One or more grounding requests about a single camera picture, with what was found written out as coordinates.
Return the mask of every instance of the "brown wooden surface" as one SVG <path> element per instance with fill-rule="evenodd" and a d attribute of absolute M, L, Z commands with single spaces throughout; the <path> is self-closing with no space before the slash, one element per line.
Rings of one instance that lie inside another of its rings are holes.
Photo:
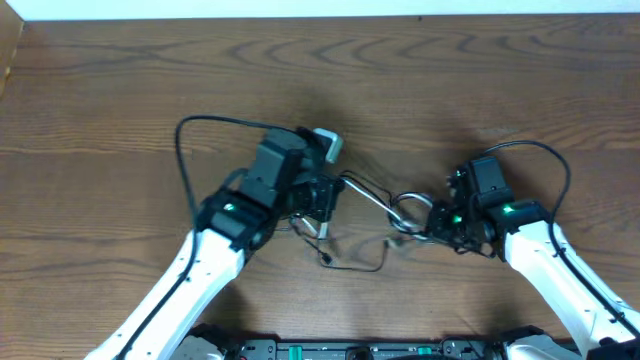
<path fill-rule="evenodd" d="M 78 358 L 107 338 L 189 228 L 177 121 L 217 113 L 344 136 L 339 168 L 394 191 L 446 193 L 476 150 L 531 138 L 564 153 L 559 222 L 640 307 L 640 16 L 181 20 L 28 24 L 0 103 L 0 358 Z M 254 156 L 261 132 L 185 134 L 200 197 Z M 504 156 L 519 196 L 548 206 L 546 153 Z M 383 214 L 345 193 L 342 264 L 373 264 Z M 203 320 L 283 338 L 567 336 L 519 274 L 439 247 L 391 253 L 377 274 L 326 271 L 278 234 Z"/>

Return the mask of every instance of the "wood grain surface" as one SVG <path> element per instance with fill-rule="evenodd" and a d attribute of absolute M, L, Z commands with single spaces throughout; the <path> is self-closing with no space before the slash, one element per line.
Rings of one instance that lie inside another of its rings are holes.
<path fill-rule="evenodd" d="M 175 256 L 189 216 L 173 154 L 185 115 L 325 127 L 350 168 L 393 191 L 446 194 L 483 147 L 536 139 L 574 183 L 559 222 L 640 307 L 640 16 L 30 23 L 0 103 L 0 358 L 84 356 Z M 187 129 L 200 198 L 247 166 L 262 132 Z M 551 206 L 562 171 L 513 149 L 516 193 Z M 375 264 L 383 214 L 353 193 L 333 230 L 341 264 Z M 376 274 L 327 271 L 275 236 L 203 321 L 282 338 L 567 332 L 498 260 L 440 247 L 392 252 Z"/>

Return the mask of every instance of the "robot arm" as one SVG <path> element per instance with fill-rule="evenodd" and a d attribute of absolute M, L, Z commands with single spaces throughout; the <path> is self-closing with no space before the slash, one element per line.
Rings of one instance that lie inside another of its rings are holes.
<path fill-rule="evenodd" d="M 340 137 L 323 129 L 269 130 L 252 167 L 234 172 L 202 202 L 194 230 L 195 253 L 190 232 L 160 281 L 87 359 L 169 358 L 205 306 L 273 236 L 280 219 L 308 216 L 326 229 L 344 182 L 327 174 L 324 166 L 336 161 L 341 147 Z M 242 173 L 239 187 L 229 188 L 233 175 Z M 176 282 L 185 271 L 185 280 Z M 146 322 L 153 311 L 157 312 Z"/>
<path fill-rule="evenodd" d="M 160 281 L 142 300 L 138 308 L 87 359 L 115 358 L 134 331 L 169 291 L 191 255 L 193 232 L 187 238 Z M 171 298 L 160 308 L 127 353 L 127 359 L 167 359 L 185 337 L 204 308 L 242 270 L 243 250 L 231 249 L 231 241 L 224 236 L 204 230 L 200 234 L 196 263 Z"/>
<path fill-rule="evenodd" d="M 613 356 L 635 341 L 640 314 L 618 297 L 576 254 L 560 227 L 536 201 L 515 201 L 494 157 L 474 159 L 449 178 L 453 203 L 435 202 L 425 235 L 457 253 L 498 256 L 538 290 L 584 358 Z M 568 359 L 575 354 L 536 340 L 513 341 L 509 359 Z"/>
<path fill-rule="evenodd" d="M 598 351 L 603 351 L 599 350 L 603 345 L 633 340 L 634 335 L 604 308 L 557 256 L 547 229 L 545 221 L 538 221 L 520 226 L 518 232 L 508 234 L 504 245 L 505 260 L 538 290 L 585 357 L 593 350 L 593 358 Z M 640 313 L 631 309 L 576 254 L 558 225 L 555 225 L 555 234 L 565 255 L 582 276 L 605 301 L 624 314 L 629 323 L 640 327 Z"/>

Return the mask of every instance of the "white wall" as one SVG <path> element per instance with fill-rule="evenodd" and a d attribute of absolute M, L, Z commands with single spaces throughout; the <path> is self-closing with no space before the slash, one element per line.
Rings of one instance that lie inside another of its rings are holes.
<path fill-rule="evenodd" d="M 640 12 L 640 0 L 8 0 L 25 20 Z"/>

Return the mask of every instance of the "white arm segment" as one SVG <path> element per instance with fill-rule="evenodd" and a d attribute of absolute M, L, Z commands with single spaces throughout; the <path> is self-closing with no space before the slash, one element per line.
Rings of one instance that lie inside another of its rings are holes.
<path fill-rule="evenodd" d="M 151 292 L 122 326 L 86 359 L 111 360 L 124 347 L 184 268 L 192 248 L 190 232 L 175 260 Z M 211 299 L 244 266 L 244 252 L 229 248 L 231 242 L 211 230 L 201 233 L 196 262 L 185 280 L 153 317 L 127 353 L 127 359 L 168 359 Z"/>
<path fill-rule="evenodd" d="M 640 327 L 640 314 L 618 297 L 569 245 L 560 227 L 555 224 L 556 239 L 566 249 L 569 261 L 625 318 Z M 609 337 L 617 342 L 634 337 L 571 273 L 549 239 L 548 224 L 539 221 L 521 226 L 520 231 L 507 235 L 505 258 L 540 292 L 551 309 L 576 342 L 583 357 L 590 349 L 600 347 L 599 341 Z"/>

